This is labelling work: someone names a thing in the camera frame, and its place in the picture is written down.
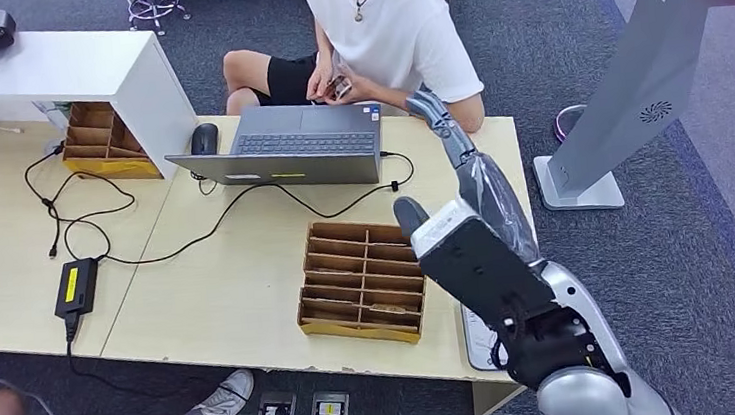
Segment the person's right hand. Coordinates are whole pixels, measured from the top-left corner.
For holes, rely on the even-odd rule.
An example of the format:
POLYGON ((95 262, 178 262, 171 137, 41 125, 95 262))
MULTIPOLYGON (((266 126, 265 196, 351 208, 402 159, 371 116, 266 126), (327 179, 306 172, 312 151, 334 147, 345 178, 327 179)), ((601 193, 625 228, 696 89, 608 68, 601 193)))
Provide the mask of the person's right hand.
POLYGON ((315 61, 314 71, 307 81, 306 96, 308 100, 317 102, 327 99, 330 95, 335 66, 332 55, 328 52, 319 52, 315 61))

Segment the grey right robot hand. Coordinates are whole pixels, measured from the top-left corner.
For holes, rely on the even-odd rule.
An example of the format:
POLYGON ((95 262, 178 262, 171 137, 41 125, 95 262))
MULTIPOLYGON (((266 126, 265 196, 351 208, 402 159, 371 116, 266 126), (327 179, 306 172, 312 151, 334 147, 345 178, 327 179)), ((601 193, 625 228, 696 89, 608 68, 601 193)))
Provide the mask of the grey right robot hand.
POLYGON ((492 157, 479 151, 453 114, 432 92, 415 91, 406 98, 407 111, 423 118, 441 140, 442 147, 459 181, 459 196, 517 256, 519 265, 502 265, 507 275, 532 277, 543 260, 521 203, 492 157))

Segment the person's left hand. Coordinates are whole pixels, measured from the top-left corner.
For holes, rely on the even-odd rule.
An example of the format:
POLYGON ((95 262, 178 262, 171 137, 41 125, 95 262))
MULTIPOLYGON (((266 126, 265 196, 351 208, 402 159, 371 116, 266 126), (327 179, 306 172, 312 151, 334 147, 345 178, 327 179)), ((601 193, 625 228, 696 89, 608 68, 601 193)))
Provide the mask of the person's left hand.
POLYGON ((325 102, 331 105, 363 102, 367 98, 367 81, 351 69, 342 68, 332 81, 331 93, 325 102))

